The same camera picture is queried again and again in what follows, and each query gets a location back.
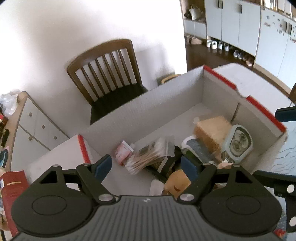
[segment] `white wall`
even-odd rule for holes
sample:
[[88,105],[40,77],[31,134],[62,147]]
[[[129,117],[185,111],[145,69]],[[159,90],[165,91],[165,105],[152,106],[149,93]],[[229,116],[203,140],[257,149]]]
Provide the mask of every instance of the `white wall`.
[[68,135],[89,126],[91,107],[66,73],[85,50],[133,42],[143,85],[186,72],[179,0],[6,0],[0,5],[0,93],[26,90]]

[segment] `white box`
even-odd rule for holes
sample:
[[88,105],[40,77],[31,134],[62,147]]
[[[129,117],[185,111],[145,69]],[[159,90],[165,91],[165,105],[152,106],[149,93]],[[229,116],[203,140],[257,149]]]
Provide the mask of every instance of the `white box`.
[[100,158],[82,135],[75,135],[28,165],[25,174],[29,184],[32,184],[54,164],[59,164],[63,169],[75,169],[82,163],[93,164]]
[[230,121],[238,103],[233,124],[244,126],[254,140],[254,150],[241,165],[252,172],[256,166],[274,160],[287,136],[286,127],[252,96],[242,97],[234,83],[207,66],[135,98],[81,134],[102,156],[112,153],[122,140],[140,148],[160,136],[174,135],[175,144],[181,146],[182,140],[193,133],[195,117],[213,113]]

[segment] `white cabinet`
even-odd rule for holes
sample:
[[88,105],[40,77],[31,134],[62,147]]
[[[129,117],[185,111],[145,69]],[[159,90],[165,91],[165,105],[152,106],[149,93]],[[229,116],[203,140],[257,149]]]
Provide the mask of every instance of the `white cabinet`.
[[68,139],[40,110],[37,113],[34,137],[50,150]]
[[184,32],[203,39],[207,38],[205,23],[184,19]]
[[284,82],[291,89],[296,83],[295,73],[295,57],[296,57],[296,23],[290,21],[290,25],[287,29],[289,34],[284,58],[281,63],[278,78]]
[[207,35],[216,39],[221,39],[222,33],[221,2],[221,0],[205,0]]
[[184,32],[187,34],[195,35],[194,21],[184,19]]
[[256,55],[260,6],[240,0],[205,0],[207,35]]
[[47,152],[48,150],[43,145],[18,126],[13,145],[11,171],[24,170],[28,164]]
[[278,76],[283,61],[290,19],[269,9],[261,11],[261,28],[255,63]]
[[240,1],[238,48],[255,56],[260,30],[259,5]]
[[194,21],[194,33],[195,33],[195,36],[197,37],[207,39],[205,23]]
[[222,41],[237,47],[239,40],[239,1],[222,0],[220,3],[222,12]]
[[27,130],[31,135],[34,135],[38,108],[33,102],[27,98],[19,124]]

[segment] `chair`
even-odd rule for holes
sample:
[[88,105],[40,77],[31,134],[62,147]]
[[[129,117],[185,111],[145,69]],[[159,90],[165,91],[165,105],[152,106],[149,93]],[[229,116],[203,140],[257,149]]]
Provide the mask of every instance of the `chair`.
[[296,103],[296,84],[294,84],[293,89],[291,90],[291,93],[289,95],[289,99],[293,102]]
[[[122,54],[123,49],[127,50],[136,83],[132,83],[131,76],[128,72],[128,67]],[[118,54],[118,62],[121,62],[120,67],[116,62],[113,52],[117,52],[116,54]],[[114,73],[112,72],[112,68],[107,61],[106,57],[108,56],[110,57],[111,66],[113,65],[112,67],[115,69]],[[82,79],[83,76],[85,78],[85,85],[82,83],[76,73],[78,70],[82,71],[83,75],[81,76]],[[93,81],[91,81],[89,77],[90,74],[88,75],[86,71],[91,73],[93,77],[91,78]],[[91,124],[107,115],[111,111],[117,109],[121,105],[147,92],[147,89],[142,85],[135,52],[133,50],[133,44],[129,39],[111,40],[87,50],[70,63],[67,68],[67,73],[77,88],[80,90],[84,98],[91,105]],[[89,85],[89,91],[91,90],[93,92],[92,94],[87,91],[87,85]]]

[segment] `cabinet handle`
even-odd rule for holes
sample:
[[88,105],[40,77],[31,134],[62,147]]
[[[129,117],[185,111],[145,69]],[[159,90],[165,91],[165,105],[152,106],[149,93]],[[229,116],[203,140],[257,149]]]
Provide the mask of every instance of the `cabinet handle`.
[[290,35],[292,35],[292,28],[293,28],[293,26],[292,26],[292,24],[290,24],[290,27],[291,27],[291,29],[290,29]]
[[288,28],[288,22],[286,22],[286,30],[285,30],[286,33],[287,33],[287,28]]

